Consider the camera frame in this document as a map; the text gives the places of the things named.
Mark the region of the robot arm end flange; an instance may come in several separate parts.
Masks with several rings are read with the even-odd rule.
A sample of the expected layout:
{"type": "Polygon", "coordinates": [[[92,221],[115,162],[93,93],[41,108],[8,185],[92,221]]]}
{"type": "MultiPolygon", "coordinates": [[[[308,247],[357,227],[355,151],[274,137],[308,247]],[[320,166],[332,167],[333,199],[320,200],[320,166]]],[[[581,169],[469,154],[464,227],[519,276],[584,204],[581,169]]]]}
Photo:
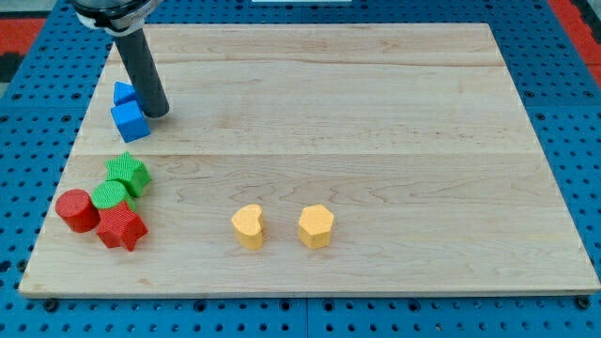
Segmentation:
{"type": "Polygon", "coordinates": [[[139,29],[162,0],[72,0],[82,25],[125,37],[139,29]]]}

